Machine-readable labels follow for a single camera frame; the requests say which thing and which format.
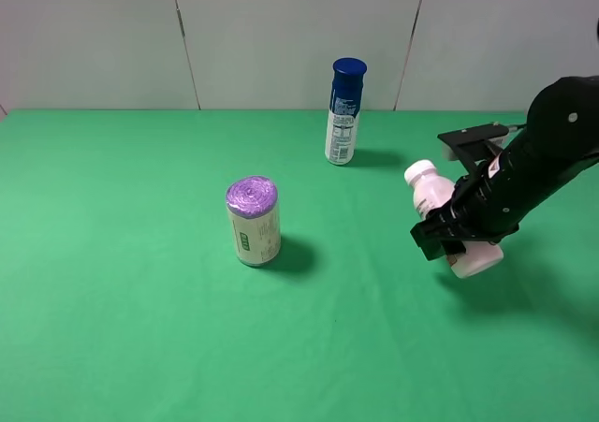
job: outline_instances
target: purple wrapped top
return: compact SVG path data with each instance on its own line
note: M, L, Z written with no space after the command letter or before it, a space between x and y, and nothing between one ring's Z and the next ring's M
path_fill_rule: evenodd
M245 219L259 218L277 203L277 187L266 177L250 176L233 183L226 190L226 206Z

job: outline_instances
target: green table surface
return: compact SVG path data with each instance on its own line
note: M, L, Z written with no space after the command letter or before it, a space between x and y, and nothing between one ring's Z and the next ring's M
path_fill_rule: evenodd
M13 111L0 124L0 420L594 421L599 168L505 260L427 262L403 181L436 134L521 114ZM235 256L225 191L279 187L283 247Z

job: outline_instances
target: cylindrical container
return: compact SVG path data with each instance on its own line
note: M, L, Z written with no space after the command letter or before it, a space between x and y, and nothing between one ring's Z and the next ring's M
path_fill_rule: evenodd
M455 183L440 176L437 168L429 160L420 160L405 170L405 181L414 188L414 207L425 219L429 211L443 206L453 194ZM461 279L475 275L504 258L504 252L497 244L486 241L464 241L466 252L447 255L447 263Z
M226 208L242 263L260 266L277 256L281 248L278 192L270 179L250 176L233 183L226 191Z
M356 147L366 64L348 57L337 60L333 70L325 156L334 165L344 165L352 159Z

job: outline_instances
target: white wall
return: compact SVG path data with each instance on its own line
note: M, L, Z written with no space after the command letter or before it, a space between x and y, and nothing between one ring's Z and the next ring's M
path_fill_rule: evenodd
M179 0L205 109L325 109L331 64L366 61L392 109L418 0ZM599 73L599 0L423 0L398 109L526 109ZM0 102L196 109L175 0L0 0Z
M599 0L423 0L398 109L527 109L599 74Z
M363 107L392 109L418 0L179 0L203 109L325 109L363 59Z
M12 108L196 109L174 0L0 0Z

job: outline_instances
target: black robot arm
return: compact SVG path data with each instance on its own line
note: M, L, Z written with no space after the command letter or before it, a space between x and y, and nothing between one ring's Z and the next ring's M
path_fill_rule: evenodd
M502 150L493 140L508 132L488 124L439 136L468 174L411 231L427 259L464 252L465 240L501 241L529 211L599 162L599 76L549 85Z

